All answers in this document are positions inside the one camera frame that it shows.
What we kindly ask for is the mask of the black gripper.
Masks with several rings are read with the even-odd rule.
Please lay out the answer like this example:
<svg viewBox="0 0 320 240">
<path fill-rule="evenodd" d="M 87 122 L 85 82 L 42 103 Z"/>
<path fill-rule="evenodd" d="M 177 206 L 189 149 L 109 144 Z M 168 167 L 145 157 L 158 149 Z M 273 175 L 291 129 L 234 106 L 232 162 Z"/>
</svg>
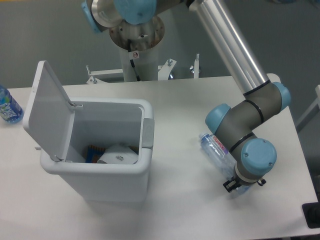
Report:
<svg viewBox="0 0 320 240">
<path fill-rule="evenodd" d="M 236 176 L 235 178 L 231 178 L 230 180 L 224 182 L 223 187 L 226 189 L 228 193 L 231 193 L 233 190 L 237 188 L 237 184 L 238 186 L 252 186 L 256 183 L 259 186 L 263 187 L 266 184 L 266 180 L 264 178 L 261 178 L 258 181 L 248 182 Z"/>
</svg>

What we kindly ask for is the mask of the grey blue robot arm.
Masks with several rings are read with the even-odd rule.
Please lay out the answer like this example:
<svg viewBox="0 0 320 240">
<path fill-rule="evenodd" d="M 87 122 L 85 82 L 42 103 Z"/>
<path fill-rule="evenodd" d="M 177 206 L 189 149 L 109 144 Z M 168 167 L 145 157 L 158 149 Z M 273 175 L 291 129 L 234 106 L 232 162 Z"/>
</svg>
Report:
<svg viewBox="0 0 320 240">
<path fill-rule="evenodd" d="M 157 65 L 139 63 L 136 54 L 158 44 L 159 14 L 179 4 L 178 0 L 85 0 L 81 8 L 96 33 L 108 31 L 114 43 L 127 52 L 122 61 L 125 81 L 138 82 L 157 79 Z M 185 5 L 198 15 L 244 96 L 234 107 L 216 106 L 205 118 L 209 130 L 235 159 L 224 188 L 231 192 L 242 186 L 263 186 L 277 152 L 254 129 L 284 110 L 291 94 L 282 83 L 270 81 L 223 1 L 187 0 Z"/>
</svg>

